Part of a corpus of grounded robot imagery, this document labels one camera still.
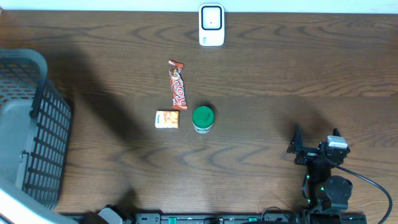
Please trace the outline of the grey plastic basket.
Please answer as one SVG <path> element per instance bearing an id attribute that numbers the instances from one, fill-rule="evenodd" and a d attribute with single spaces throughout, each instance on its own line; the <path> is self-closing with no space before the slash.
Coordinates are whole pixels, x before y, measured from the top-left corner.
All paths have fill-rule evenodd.
<path id="1" fill-rule="evenodd" d="M 54 211 L 71 129 L 43 56 L 1 49 L 1 223 L 73 223 Z"/>

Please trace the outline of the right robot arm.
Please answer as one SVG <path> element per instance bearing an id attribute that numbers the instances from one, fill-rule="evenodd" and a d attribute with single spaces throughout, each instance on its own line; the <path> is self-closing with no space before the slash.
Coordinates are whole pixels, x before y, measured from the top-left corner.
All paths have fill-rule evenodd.
<path id="1" fill-rule="evenodd" d="M 353 185 L 344 177 L 332 175 L 331 170 L 350 152 L 346 140 L 335 128 L 317 147 L 307 147 L 297 127 L 287 152 L 296 155 L 295 164 L 307 167 L 302 194 L 308 208 L 301 212 L 302 223 L 342 223 L 341 214 L 348 209 Z"/>

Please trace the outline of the orange snack box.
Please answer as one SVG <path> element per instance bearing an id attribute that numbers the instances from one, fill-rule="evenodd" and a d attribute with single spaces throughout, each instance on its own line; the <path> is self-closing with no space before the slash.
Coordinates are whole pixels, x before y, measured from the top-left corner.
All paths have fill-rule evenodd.
<path id="1" fill-rule="evenodd" d="M 178 111 L 156 111 L 155 127 L 157 129 L 178 129 L 179 112 Z"/>

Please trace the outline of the green lid jar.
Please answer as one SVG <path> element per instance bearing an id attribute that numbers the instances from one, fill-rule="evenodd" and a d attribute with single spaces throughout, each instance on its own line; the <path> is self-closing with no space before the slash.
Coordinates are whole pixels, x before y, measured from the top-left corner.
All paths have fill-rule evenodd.
<path id="1" fill-rule="evenodd" d="M 215 121 L 213 110 L 207 106 L 199 106 L 193 111 L 192 122 L 194 130 L 199 134 L 211 131 Z"/>

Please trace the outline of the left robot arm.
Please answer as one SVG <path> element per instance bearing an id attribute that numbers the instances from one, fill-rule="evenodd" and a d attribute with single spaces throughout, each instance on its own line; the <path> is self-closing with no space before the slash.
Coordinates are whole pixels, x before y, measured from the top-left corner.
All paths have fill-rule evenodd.
<path id="1" fill-rule="evenodd" d="M 232 207 L 230 192 L 234 182 L 226 184 L 222 177 L 234 178 L 241 173 L 214 162 L 221 153 L 235 149 L 245 151 L 246 141 L 222 140 L 212 132 L 178 137 L 170 146 L 160 145 L 140 156 L 140 161 L 171 173 L 169 182 L 175 193 L 170 196 L 179 208 L 201 205 L 199 213 L 164 213 L 161 210 L 128 209 L 132 203 L 127 197 L 117 205 L 106 205 L 96 213 L 101 223 L 299 223 L 299 216 L 279 207 L 269 207 L 262 213 L 228 213 L 218 211 L 218 202 Z"/>

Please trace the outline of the orange chocolate bar wrapper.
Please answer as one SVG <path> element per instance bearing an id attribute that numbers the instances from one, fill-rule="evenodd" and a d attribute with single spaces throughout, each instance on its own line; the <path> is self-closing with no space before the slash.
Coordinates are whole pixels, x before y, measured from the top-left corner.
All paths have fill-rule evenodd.
<path id="1" fill-rule="evenodd" d="M 184 82 L 181 72 L 184 64 L 169 60 L 170 89 L 172 91 L 172 108 L 175 110 L 187 110 Z"/>

